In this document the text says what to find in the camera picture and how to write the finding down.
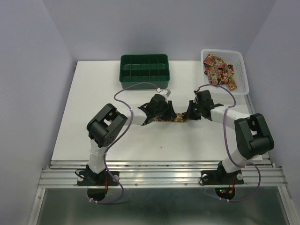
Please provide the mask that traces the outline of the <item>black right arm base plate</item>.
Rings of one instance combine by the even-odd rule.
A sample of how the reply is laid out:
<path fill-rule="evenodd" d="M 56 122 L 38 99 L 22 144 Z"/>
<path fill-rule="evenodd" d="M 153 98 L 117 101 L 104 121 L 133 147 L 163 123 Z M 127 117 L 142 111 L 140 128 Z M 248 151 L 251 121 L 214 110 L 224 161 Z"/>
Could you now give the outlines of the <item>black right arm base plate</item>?
<path fill-rule="evenodd" d="M 206 185 L 242 185 L 244 184 L 244 179 L 239 178 L 238 175 L 241 174 L 241 170 L 233 173 L 218 172 L 217 170 L 202 170 L 199 184 L 201 186 Z"/>

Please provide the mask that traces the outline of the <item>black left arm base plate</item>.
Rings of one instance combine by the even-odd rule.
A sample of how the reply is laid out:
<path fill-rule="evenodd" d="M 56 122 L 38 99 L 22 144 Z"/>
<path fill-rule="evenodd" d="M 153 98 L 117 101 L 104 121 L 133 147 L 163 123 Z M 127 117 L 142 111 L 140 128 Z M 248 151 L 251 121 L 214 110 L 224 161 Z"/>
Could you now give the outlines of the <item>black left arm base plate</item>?
<path fill-rule="evenodd" d="M 117 182 L 108 174 L 106 170 L 100 174 L 95 174 L 88 170 L 76 170 L 77 185 L 87 186 L 118 186 Z"/>

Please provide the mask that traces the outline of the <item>paisley flamingo patterned tie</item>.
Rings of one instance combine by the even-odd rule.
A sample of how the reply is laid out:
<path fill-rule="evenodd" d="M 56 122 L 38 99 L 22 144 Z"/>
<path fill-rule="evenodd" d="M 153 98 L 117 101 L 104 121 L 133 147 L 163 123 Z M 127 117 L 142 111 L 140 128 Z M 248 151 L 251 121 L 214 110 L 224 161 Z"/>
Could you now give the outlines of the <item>paisley flamingo patterned tie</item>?
<path fill-rule="evenodd" d="M 155 118 L 155 122 L 187 122 L 187 119 L 184 118 L 185 113 L 176 113 L 176 117 L 174 119 L 160 119 L 160 118 Z"/>

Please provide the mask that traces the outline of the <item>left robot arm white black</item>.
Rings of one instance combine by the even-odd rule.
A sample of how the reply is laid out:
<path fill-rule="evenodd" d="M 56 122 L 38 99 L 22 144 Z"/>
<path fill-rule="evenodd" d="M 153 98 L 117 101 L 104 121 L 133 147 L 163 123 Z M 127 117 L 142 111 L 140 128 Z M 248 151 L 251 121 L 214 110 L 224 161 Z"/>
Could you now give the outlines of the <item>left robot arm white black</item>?
<path fill-rule="evenodd" d="M 108 150 L 118 137 L 123 127 L 130 125 L 146 126 L 154 120 L 174 120 L 176 113 L 171 101 L 161 94 L 155 94 L 150 102 L 136 108 L 117 109 L 106 104 L 88 123 L 90 138 L 90 158 L 86 165 L 86 174 L 82 177 L 98 185 L 104 181 L 106 167 L 104 159 Z"/>

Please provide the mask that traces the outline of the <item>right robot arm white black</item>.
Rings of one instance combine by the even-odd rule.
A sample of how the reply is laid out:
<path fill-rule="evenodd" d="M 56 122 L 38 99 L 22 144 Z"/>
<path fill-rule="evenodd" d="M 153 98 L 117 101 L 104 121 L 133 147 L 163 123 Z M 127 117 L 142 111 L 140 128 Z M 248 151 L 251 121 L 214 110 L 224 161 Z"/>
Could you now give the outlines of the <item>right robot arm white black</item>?
<path fill-rule="evenodd" d="M 234 130 L 237 145 L 237 149 L 230 153 L 228 141 L 224 140 L 227 158 L 218 164 L 216 170 L 204 172 L 203 183 L 226 183 L 236 178 L 241 168 L 250 165 L 253 158 L 274 149 L 274 140 L 262 114 L 244 114 L 234 111 L 231 106 L 215 104 L 209 90 L 195 91 L 195 98 L 189 101 L 185 114 L 187 120 L 201 118 L 221 123 L 224 137 L 227 137 L 226 128 Z"/>

